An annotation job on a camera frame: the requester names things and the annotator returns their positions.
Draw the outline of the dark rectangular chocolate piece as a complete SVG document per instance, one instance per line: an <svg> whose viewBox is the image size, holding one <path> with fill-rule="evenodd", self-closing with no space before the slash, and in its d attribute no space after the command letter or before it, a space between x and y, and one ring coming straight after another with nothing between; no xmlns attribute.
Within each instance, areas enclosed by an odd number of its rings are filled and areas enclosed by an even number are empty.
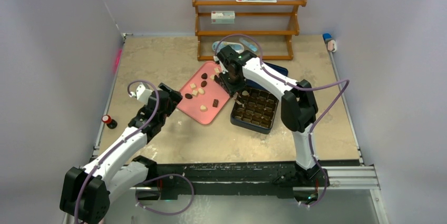
<svg viewBox="0 0 447 224"><path fill-rule="evenodd" d="M214 108L217 108L217 107L219 106L219 100L218 100L218 99L214 99L214 100L213 100L213 103L212 103L212 106L213 106Z"/></svg>

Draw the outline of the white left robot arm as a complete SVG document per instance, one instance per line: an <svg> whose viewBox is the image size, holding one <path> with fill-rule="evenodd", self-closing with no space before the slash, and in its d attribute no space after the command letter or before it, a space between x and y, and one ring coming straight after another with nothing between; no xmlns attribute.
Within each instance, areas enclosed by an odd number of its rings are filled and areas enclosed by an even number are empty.
<svg viewBox="0 0 447 224"><path fill-rule="evenodd" d="M138 80L135 91L127 90L130 97L143 103L121 136L100 156L81 168L72 167L64 177L59 208L72 215L76 223L99 223L106 215L111 194L119 186L128 189L128 183L111 185L112 179L137 151L146 146L166 123L183 96L164 83L158 86Z"/></svg>

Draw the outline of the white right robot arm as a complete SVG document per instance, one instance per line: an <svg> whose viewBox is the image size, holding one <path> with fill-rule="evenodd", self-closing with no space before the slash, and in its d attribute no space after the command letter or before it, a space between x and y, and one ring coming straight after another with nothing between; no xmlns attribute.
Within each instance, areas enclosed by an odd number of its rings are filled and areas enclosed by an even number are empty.
<svg viewBox="0 0 447 224"><path fill-rule="evenodd" d="M237 53L230 46L222 48L213 60L222 70L215 82L230 96L242 92L250 80L276 97L280 103L281 121L294 138L296 163L300 167L296 171L296 179L304 186L315 181L317 173L314 167L318 158L309 133L316 122L318 107L313 91L307 90L310 83L290 79L273 70L254 53Z"/></svg>

